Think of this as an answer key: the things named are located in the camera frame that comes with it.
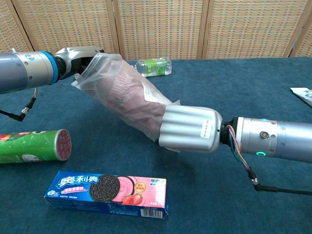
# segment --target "wall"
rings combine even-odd
[[[98,45],[124,59],[312,56],[312,0],[2,0],[1,52]]]

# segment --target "water bottle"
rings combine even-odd
[[[162,76],[171,74],[171,61],[168,57],[141,59],[134,65],[144,77]]]

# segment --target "dark teal tablecloth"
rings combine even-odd
[[[312,58],[176,60],[149,80],[170,100],[216,109],[225,120],[268,118],[312,123],[312,108],[291,87],[312,88]],[[20,123],[0,116],[0,132],[67,129],[66,162],[0,165],[0,233],[312,233],[312,197],[256,192],[228,146],[210,155],[157,147],[100,103],[71,87],[41,87]],[[0,96],[19,113],[33,90]],[[263,184],[312,191],[312,164],[246,155]],[[43,195],[58,170],[168,179],[165,220],[55,210]]]

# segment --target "clear plastic bag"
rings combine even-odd
[[[151,140],[159,138],[166,105],[173,103],[121,55],[98,53],[85,71],[75,77],[72,86],[100,101]]]

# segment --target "metal cylinder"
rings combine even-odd
[[[312,124],[239,117],[243,153],[312,163]]]
[[[26,86],[23,62],[13,53],[0,54],[0,94],[23,90]]]
[[[0,94],[57,82],[58,67],[49,53],[0,54]]]

